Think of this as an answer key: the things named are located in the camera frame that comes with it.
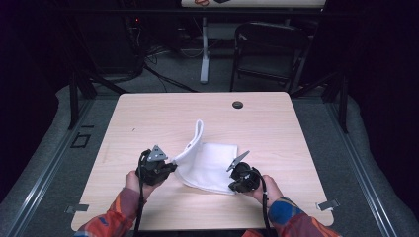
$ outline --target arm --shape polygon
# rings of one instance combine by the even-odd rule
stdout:
[[[315,218],[308,216],[290,199],[284,197],[272,177],[264,175],[263,178],[268,192],[268,216],[277,230],[278,236],[340,236],[335,231],[320,224]],[[261,186],[246,195],[262,203],[263,191]],[[244,236],[258,236],[258,234],[254,230],[249,230]]]
[[[160,185],[161,183],[155,186],[144,184],[144,199],[147,200]],[[139,180],[135,171],[131,171],[126,175],[126,186],[117,195],[107,213],[92,218],[79,228],[74,237],[125,236],[136,218],[138,200]]]

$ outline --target person's hand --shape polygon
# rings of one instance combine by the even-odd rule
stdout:
[[[147,200],[148,197],[150,197],[151,193],[161,184],[163,184],[163,181],[158,184],[155,184],[154,186],[149,186],[147,184],[144,184],[142,187],[144,200]],[[138,176],[135,174],[135,171],[130,171],[126,175],[126,188],[134,190],[139,193],[139,179],[138,179]]]
[[[283,197],[283,193],[281,192],[277,183],[271,176],[264,175],[263,179],[265,180],[266,191],[268,192],[268,208],[269,208],[277,199]],[[260,181],[258,189],[248,192],[248,193],[243,193],[243,194],[256,199],[262,204],[262,198],[263,198],[262,181]]]

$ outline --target gray carpet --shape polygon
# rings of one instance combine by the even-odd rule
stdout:
[[[228,50],[214,50],[209,65],[209,83],[202,85],[200,80],[201,57],[185,57],[179,54],[163,53],[152,58],[150,67],[164,76],[178,80],[191,88],[203,92],[222,92],[228,90],[231,70],[231,58]],[[130,92],[164,93],[185,92],[182,89],[161,82],[144,71],[138,78],[118,84]],[[72,215],[64,213],[68,205],[76,204],[81,198],[99,146],[106,132],[113,108],[117,101],[115,93],[102,85],[95,85],[100,96],[95,101],[84,101],[86,116],[71,133],[69,142],[62,151],[62,163],[49,184],[41,202],[36,208],[22,236],[71,236]],[[275,83],[254,83],[246,78],[237,81],[237,91],[277,91],[281,88]],[[19,208],[36,183],[48,162],[56,155],[57,147],[69,133],[68,88],[57,94],[60,108],[53,125],[46,134],[42,144],[15,187],[0,205],[1,232],[6,236],[14,224]],[[350,154],[339,136],[339,127],[333,123],[327,105],[318,99],[318,94],[308,99],[293,100],[295,111],[301,124],[304,136],[318,171],[328,199],[337,198],[341,206],[333,213],[335,222],[331,226],[343,236],[381,236],[376,219],[360,188],[350,163]],[[396,197],[385,176],[375,164],[368,149],[362,120],[356,103],[350,100],[348,111],[349,136],[363,159],[366,170],[374,182],[377,194],[381,197],[388,217],[399,236],[419,236],[419,226],[411,211]],[[87,145],[82,148],[71,148],[76,135],[90,135]],[[73,144],[84,144],[77,139]],[[145,236],[239,236],[242,231],[220,232],[152,232]]]

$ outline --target colorful sleeve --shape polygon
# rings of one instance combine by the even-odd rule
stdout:
[[[315,218],[304,213],[286,197],[275,201],[268,212],[269,219],[279,236],[340,236],[335,231],[320,224]]]
[[[92,218],[74,237],[125,236],[136,218],[138,199],[138,192],[123,188],[107,213]]]

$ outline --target metal bar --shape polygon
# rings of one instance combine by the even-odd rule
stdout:
[[[72,130],[68,130],[66,135],[63,137],[61,143],[59,144],[57,150],[55,151],[54,156],[50,160],[50,162],[46,165],[45,169],[42,171],[40,176],[38,177],[37,182],[32,187],[31,191],[29,192],[25,202],[22,204],[16,219],[12,223],[12,227],[10,228],[8,234],[6,236],[23,236],[26,227],[28,226],[29,222],[31,221],[32,216],[34,215],[35,211],[38,208],[43,196],[46,193],[50,183],[52,182],[56,172],[58,171],[66,148],[70,144],[71,140],[73,140],[74,136],[76,135],[77,128],[80,127],[82,121],[86,117],[87,113],[93,106],[93,101],[87,100],[86,104],[84,104],[80,110],[80,120],[75,124]]]
[[[348,127],[346,125],[346,116],[348,111],[348,83],[349,79],[346,75],[342,76],[340,100],[339,100],[339,124],[345,133],[348,133]]]
[[[297,91],[295,91],[295,92],[291,93],[291,94],[290,94],[290,96],[291,96],[291,98],[298,98],[298,97],[301,97],[301,96],[303,96],[305,93],[307,93],[307,92],[311,91],[312,89],[314,89],[314,88],[316,88],[316,87],[318,87],[318,86],[322,85],[323,83],[325,83],[325,82],[327,82],[327,81],[331,80],[333,77],[335,77],[335,76],[337,76],[337,75],[338,75],[338,73],[337,73],[337,72],[333,72],[333,73],[331,73],[331,74],[329,74],[329,75],[327,75],[327,76],[325,76],[325,77],[321,78],[320,80],[318,80],[318,81],[316,81],[316,82],[313,82],[313,83],[311,83],[311,84],[309,84],[309,85],[307,85],[307,86],[304,86],[304,87],[303,87],[303,88],[301,88],[301,89],[298,89]]]
[[[364,193],[367,203],[370,206],[371,212],[376,219],[377,226],[381,231],[382,236],[397,236],[349,134],[343,132],[343,130],[340,128],[340,122],[335,119],[338,116],[336,109],[333,107],[333,104],[329,103],[326,104],[326,109],[329,115],[332,117],[333,125],[335,126],[346,148],[348,149],[350,154],[349,163],[355,173],[358,183],[360,184],[361,190]]]
[[[123,88],[116,86],[114,83],[106,80],[105,78],[99,76],[96,73],[92,73],[88,70],[83,70],[83,73],[85,73],[87,76],[91,77],[96,82],[101,83],[102,85],[106,86],[107,88],[111,89],[112,91],[114,91],[114,92],[116,92],[120,95],[127,93],[127,91],[124,90]]]
[[[356,20],[363,16],[362,13],[350,12],[321,12],[318,11],[303,11],[294,9],[289,11],[284,8],[180,8],[180,9],[71,9],[71,8],[50,8],[50,13],[58,13],[64,15],[120,15],[120,16],[188,16],[188,17],[206,17],[206,16],[228,16],[228,17],[243,17],[243,16],[284,16],[284,17],[299,17],[299,18],[329,18],[342,20]]]
[[[70,109],[71,109],[71,120],[68,127],[69,130],[73,129],[74,125],[77,123],[79,118],[79,108],[78,108],[78,93],[77,93],[77,83],[74,73],[70,77],[70,83],[68,85],[70,89]]]

